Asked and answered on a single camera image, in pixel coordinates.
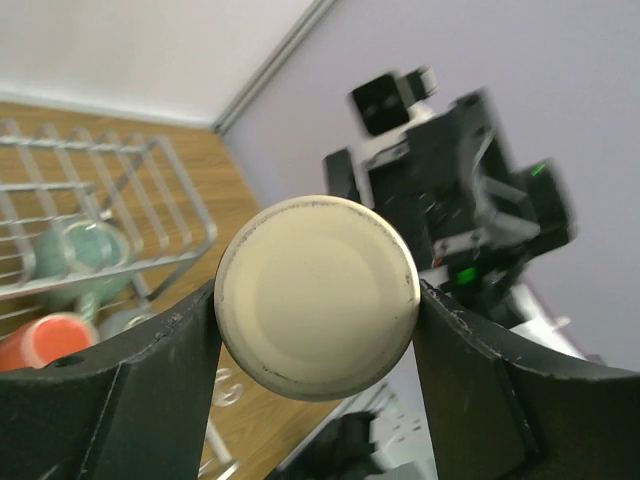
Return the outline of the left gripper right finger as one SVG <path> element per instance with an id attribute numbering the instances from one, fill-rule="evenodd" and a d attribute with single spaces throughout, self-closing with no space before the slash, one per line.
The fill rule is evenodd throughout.
<path id="1" fill-rule="evenodd" d="M 441 479 L 635 479 L 639 376 L 534 343 L 421 287 L 413 337 Z"/>

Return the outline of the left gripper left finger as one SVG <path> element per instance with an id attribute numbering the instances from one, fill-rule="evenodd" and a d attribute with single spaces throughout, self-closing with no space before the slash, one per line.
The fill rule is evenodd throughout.
<path id="1" fill-rule="evenodd" d="M 2 373 L 2 478 L 197 478 L 220 354 L 213 287 L 42 369 Z"/>

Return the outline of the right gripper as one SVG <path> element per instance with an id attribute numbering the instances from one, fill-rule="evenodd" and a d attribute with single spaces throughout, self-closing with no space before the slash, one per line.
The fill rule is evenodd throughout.
<path id="1" fill-rule="evenodd" d="M 508 268 L 525 250 L 525 193 L 502 155 L 486 89 L 403 131 L 370 139 L 356 163 L 343 148 L 323 161 L 328 192 L 358 202 L 357 176 L 372 209 L 402 236 L 421 270 Z"/>

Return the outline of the orange mug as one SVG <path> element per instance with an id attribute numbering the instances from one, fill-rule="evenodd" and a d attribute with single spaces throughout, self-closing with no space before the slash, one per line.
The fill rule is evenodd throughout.
<path id="1" fill-rule="evenodd" d="M 40 369 L 98 341 L 96 328 L 79 315 L 49 314 L 24 324 L 1 340 L 1 371 Z"/>

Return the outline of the teal ceramic mug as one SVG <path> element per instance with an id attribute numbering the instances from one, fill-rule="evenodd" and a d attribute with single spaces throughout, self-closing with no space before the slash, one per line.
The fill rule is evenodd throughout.
<path id="1" fill-rule="evenodd" d="M 35 240 L 35 279 L 84 274 L 88 280 L 40 292 L 36 298 L 51 312 L 72 306 L 80 317 L 93 322 L 99 307 L 113 300 L 131 282 L 133 274 L 125 272 L 97 277 L 100 267 L 124 267 L 131 257 L 126 236 L 114 225 L 90 219 L 64 219 Z"/>

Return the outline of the steel tumbler cup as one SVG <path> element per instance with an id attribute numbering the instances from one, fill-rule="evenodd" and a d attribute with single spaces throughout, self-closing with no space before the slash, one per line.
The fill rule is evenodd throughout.
<path id="1" fill-rule="evenodd" d="M 283 397 L 359 393 L 402 358 L 416 325 L 417 267 L 398 231 L 335 196 L 274 204 L 226 247 L 215 317 L 234 361 Z"/>

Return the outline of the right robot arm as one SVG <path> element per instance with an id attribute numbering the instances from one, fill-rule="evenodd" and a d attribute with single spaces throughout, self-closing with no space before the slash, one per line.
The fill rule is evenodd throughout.
<path id="1" fill-rule="evenodd" d="M 488 96 L 425 118 L 423 96 L 363 86 L 351 101 L 382 139 L 362 168 L 374 210 L 419 267 L 443 266 L 423 291 L 414 348 L 442 479 L 602 479 L 621 381 L 598 365 L 514 332 L 511 287 L 526 264 L 570 240 L 553 173 L 513 171 Z"/>

